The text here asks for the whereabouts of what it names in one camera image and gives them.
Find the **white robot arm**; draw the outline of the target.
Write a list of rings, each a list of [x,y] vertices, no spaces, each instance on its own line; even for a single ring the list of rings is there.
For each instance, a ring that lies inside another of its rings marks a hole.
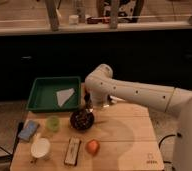
[[[108,96],[115,96],[177,116],[172,168],[173,171],[192,171],[192,91],[113,79],[113,70],[107,64],[96,67],[85,78],[85,86],[94,106],[103,106]]]

